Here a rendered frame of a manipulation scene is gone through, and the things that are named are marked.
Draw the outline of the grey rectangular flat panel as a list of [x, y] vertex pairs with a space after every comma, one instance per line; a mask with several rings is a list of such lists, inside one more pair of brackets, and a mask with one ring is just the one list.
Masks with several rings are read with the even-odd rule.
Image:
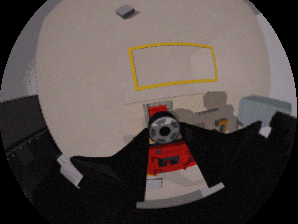
[[161, 189], [162, 179], [150, 179], [146, 180], [145, 189]]

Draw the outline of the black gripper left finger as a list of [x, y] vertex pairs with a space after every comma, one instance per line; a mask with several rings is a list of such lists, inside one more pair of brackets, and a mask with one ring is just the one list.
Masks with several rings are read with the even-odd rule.
[[82, 176], [117, 183], [132, 194], [137, 202], [145, 202], [146, 171], [148, 171], [148, 128], [142, 128], [130, 144], [113, 156], [71, 156], [72, 165]]

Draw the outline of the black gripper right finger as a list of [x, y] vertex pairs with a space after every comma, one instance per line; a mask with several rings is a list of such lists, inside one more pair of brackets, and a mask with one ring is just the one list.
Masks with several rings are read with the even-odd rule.
[[243, 144], [261, 131], [261, 123], [262, 120], [257, 120], [239, 131], [221, 133], [181, 121], [182, 139], [192, 153], [208, 188], [221, 184], [223, 173], [229, 171]]

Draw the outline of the black and grey wheel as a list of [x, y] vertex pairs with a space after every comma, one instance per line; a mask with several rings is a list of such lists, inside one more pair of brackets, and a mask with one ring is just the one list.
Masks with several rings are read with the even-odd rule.
[[[162, 127], [169, 127], [169, 132], [166, 135], [161, 135]], [[157, 112], [148, 121], [148, 136], [154, 143], [161, 145], [172, 143], [180, 135], [180, 132], [180, 121], [172, 113]]]

